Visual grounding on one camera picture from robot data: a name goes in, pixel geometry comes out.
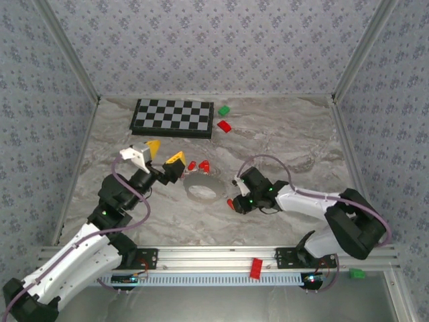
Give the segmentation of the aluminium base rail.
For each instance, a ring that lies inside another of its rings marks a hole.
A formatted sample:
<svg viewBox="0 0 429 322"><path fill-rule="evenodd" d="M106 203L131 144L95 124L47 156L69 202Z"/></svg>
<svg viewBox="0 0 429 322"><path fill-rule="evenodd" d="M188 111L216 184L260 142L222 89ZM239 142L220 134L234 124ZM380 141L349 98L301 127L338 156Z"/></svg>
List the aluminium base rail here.
<svg viewBox="0 0 429 322"><path fill-rule="evenodd" d="M155 272L203 273L249 272L254 258L263 261L262 272L278 270L276 246L158 246ZM366 272L398 270L400 263L394 247L374 249L366 260L356 260L338 253L342 271L358 268Z"/></svg>

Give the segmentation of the aluminium corner post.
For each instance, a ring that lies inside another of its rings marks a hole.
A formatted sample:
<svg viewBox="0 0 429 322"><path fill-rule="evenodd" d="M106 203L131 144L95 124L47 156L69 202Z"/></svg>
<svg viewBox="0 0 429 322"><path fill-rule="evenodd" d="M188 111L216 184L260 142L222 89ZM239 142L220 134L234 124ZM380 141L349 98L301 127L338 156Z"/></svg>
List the aluminium corner post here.
<svg viewBox="0 0 429 322"><path fill-rule="evenodd" d="M90 80L88 73L86 72L83 64L81 63L78 54L74 50L73 45L68 39L63 27L61 26L60 21L56 17L54 10L50 6L48 0L32 0L32 2L38 10L38 13L46 24L46 27L50 31L54 40L56 41L58 47L60 48L63 57L67 61L76 78L78 79L80 85L83 88L83 91L90 99L90 101L97 105L99 102L97 90L95 89L95 86Z"/></svg>
<svg viewBox="0 0 429 322"><path fill-rule="evenodd" d="M383 28L398 2L399 0L380 0L379 5L377 6L372 18L369 20L368 26L360 38L344 73L342 73L339 82L332 93L332 100L335 104L339 104L349 90L359 69L368 57L368 54L380 33L383 31Z"/></svg>

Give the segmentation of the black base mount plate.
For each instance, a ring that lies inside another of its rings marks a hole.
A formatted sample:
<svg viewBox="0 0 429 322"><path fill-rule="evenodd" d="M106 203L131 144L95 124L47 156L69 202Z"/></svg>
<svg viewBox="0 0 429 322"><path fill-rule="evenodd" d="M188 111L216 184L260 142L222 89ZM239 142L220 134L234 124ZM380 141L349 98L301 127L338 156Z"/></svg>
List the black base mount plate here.
<svg viewBox="0 0 429 322"><path fill-rule="evenodd" d="M117 270L155 270L158 263L157 248L137 248L126 253Z"/></svg>
<svg viewBox="0 0 429 322"><path fill-rule="evenodd" d="M315 258L305 249L276 248L274 258L279 269L291 268L336 268L337 262L334 254L322 258Z"/></svg>

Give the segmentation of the long red toy brick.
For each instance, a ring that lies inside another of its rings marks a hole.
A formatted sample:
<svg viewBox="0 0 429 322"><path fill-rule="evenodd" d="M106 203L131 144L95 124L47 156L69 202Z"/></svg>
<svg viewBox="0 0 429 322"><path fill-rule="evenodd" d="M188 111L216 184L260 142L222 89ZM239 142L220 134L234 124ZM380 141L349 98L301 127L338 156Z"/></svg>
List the long red toy brick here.
<svg viewBox="0 0 429 322"><path fill-rule="evenodd" d="M263 260L259 258L252 259L249 277L255 280L259 280L261 278L262 266Z"/></svg>

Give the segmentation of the small circuit board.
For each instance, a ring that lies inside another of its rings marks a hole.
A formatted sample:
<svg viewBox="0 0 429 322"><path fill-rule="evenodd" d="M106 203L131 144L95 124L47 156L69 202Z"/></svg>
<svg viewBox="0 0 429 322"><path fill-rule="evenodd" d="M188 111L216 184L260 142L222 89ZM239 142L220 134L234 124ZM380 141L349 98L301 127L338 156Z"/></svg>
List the small circuit board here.
<svg viewBox="0 0 429 322"><path fill-rule="evenodd" d="M111 277L111 284L137 284L138 276L134 274L114 274Z"/></svg>
<svg viewBox="0 0 429 322"><path fill-rule="evenodd" d="M302 282L305 285L311 285L311 284L322 284L326 280L326 276L321 273L302 273Z"/></svg>

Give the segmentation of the black and grey chessboard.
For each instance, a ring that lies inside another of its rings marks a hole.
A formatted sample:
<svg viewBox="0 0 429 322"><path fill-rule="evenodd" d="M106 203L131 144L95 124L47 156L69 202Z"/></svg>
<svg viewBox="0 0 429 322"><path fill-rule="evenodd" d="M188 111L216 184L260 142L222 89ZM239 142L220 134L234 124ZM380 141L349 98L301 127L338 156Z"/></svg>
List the black and grey chessboard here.
<svg viewBox="0 0 429 322"><path fill-rule="evenodd" d="M129 129L138 136L210 139L213 119L213 102L138 99Z"/></svg>

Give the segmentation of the aluminium side rail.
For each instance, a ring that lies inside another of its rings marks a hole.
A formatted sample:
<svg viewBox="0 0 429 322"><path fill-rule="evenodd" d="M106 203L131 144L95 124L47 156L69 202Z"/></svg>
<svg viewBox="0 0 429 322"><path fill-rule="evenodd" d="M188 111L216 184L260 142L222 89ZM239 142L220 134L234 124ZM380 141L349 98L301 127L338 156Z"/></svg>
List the aluminium side rail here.
<svg viewBox="0 0 429 322"><path fill-rule="evenodd" d="M71 177L71 182L70 182L70 186L68 187L65 199L64 199L64 203L63 206L61 208L61 212L60 212L60 216L58 218L56 227L55 227L55 231L54 231L54 235L52 238L52 241L50 242L51 246L57 246L59 244L60 241L60 237L62 234L62 230L64 227L64 222L66 220L66 216L67 216L67 212L68 212L68 208L70 206L70 203L72 201L72 197L73 197L73 193L76 187L76 183L80 174L80 169L84 160L84 155L85 155L85 151L86 151L86 147L88 145L88 141L90 138L90 133L93 127L93 123L95 121L95 116L97 113L97 109L99 108L99 102L100 102L101 98L98 98L98 101L95 104L95 107L90 115L89 121L88 121L88 126L86 128L85 134L84 134L84 138L82 141L82 145L80 147L80 151L78 154L78 158L76 159L76 165L74 167L73 173L72 173L72 177Z"/></svg>
<svg viewBox="0 0 429 322"><path fill-rule="evenodd" d="M369 193L359 169L359 163L341 109L333 97L328 96L328 102L353 187L369 200ZM377 269L383 272L388 297L391 299L397 320L398 322L420 322L405 282L402 267L398 262L395 246L388 245L384 247L384 250L392 251L393 258L388 260L386 264L380 265Z"/></svg>

